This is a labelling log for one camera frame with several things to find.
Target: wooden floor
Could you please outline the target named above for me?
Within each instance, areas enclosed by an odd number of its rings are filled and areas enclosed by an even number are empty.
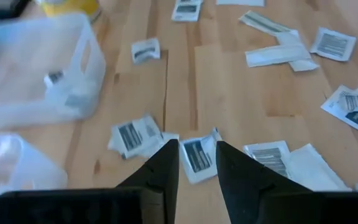
[[[313,72],[288,64],[248,68],[244,52],[277,45],[240,24],[249,9],[297,29],[310,47],[319,26],[358,38],[358,1],[266,0],[266,7],[216,6],[204,0],[198,22],[175,23],[175,0],[102,0],[94,23],[108,69],[95,115],[76,123],[16,130],[65,166],[71,188],[114,187],[144,162],[123,161],[106,146],[113,124],[151,113],[182,138],[218,127],[228,143],[312,143],[343,180],[358,182],[358,131],[320,109],[339,85],[358,87],[358,41],[348,63],[313,56]],[[134,66],[131,43],[158,37],[161,60]],[[177,223],[229,223],[218,178],[190,185],[183,169]]]

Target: clear plastic container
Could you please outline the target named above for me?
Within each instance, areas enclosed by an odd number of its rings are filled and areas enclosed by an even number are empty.
[[[0,194],[63,189],[66,172],[16,134],[0,134]]]
[[[92,115],[105,71],[84,14],[0,23],[0,128]],[[63,76],[48,85],[53,73]]]

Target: yellow container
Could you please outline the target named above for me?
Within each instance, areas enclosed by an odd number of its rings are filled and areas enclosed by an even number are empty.
[[[93,21],[101,12],[98,0],[37,0],[47,16],[67,12],[84,12]]]

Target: plastic storage bin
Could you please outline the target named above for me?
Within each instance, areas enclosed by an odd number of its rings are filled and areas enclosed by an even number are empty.
[[[20,136],[0,135],[0,194],[10,190],[63,189],[67,174]]]
[[[105,71],[84,14],[0,23],[0,128],[92,115]]]

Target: translucent plastic box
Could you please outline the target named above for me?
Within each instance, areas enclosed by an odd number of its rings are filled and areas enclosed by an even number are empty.
[[[0,23],[0,128],[92,115],[105,71],[84,14]]]
[[[0,135],[0,194],[10,190],[63,189],[66,172],[20,136]]]

